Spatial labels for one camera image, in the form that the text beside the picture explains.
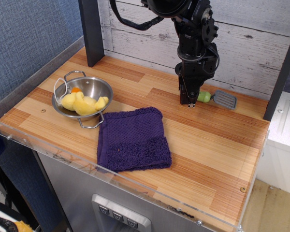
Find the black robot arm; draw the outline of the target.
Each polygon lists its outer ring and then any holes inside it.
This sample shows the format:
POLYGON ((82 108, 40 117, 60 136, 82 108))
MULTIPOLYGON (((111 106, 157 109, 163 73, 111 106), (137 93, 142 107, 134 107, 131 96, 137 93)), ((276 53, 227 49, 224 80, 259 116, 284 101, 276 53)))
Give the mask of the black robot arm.
POLYGON ((178 75, 180 103, 195 107, 204 82, 214 77, 220 62, 213 40, 218 27, 208 0, 144 0, 142 4, 162 18, 170 18, 179 38, 178 75))

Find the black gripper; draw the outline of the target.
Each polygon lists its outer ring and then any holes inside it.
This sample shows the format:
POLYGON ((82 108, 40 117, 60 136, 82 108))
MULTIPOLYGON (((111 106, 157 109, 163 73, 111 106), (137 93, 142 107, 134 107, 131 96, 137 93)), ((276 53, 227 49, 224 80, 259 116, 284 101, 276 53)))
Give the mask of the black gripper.
POLYGON ((205 49, 204 55, 196 61, 183 59, 176 65, 181 105, 195 107, 201 86, 206 80, 214 77, 218 66, 219 54, 215 43, 211 43, 205 49))

